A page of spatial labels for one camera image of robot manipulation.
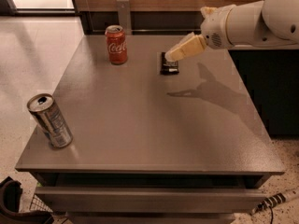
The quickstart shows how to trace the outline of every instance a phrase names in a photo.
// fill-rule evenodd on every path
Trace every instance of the can top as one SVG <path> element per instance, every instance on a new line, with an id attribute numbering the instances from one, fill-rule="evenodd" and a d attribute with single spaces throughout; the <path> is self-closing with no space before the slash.
<path id="1" fill-rule="evenodd" d="M 27 108 L 32 112 L 44 111 L 51 107 L 53 103 L 53 96 L 48 93 L 41 93 L 28 101 Z"/>
<path id="2" fill-rule="evenodd" d="M 122 27 L 119 25 L 111 25 L 106 28 L 106 31 L 111 34 L 116 34 L 122 31 Z"/>

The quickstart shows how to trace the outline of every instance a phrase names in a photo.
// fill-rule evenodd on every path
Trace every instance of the floor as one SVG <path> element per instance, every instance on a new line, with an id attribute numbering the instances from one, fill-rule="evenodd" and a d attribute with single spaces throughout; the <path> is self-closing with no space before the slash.
<path id="1" fill-rule="evenodd" d="M 9 175 L 22 183 L 21 211 L 29 210 L 36 186 L 29 174 L 14 169 L 36 126 L 26 103 L 38 93 L 54 92 L 83 36 L 79 18 L 0 17 L 0 180 Z M 267 196 L 299 187 L 299 139 L 275 138 L 273 146 L 287 171 L 261 187 Z M 234 224 L 262 224 L 270 223 L 271 215 L 235 218 Z M 275 207 L 273 223 L 299 224 L 299 199 Z"/>

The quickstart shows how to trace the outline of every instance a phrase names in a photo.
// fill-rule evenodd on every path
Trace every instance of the black object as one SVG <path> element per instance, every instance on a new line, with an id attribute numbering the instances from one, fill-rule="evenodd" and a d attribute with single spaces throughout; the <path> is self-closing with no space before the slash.
<path id="1" fill-rule="evenodd" d="M 176 75 L 179 73 L 178 62 L 169 62 L 165 58 L 165 52 L 161 53 L 161 70 L 162 75 Z"/>
<path id="2" fill-rule="evenodd" d="M 50 224 L 53 217 L 50 212 L 32 211 L 19 213 L 21 183 L 6 178 L 0 183 L 0 223 L 5 224 Z"/>
<path id="3" fill-rule="evenodd" d="M 299 135 L 299 50 L 230 50 L 270 135 Z"/>

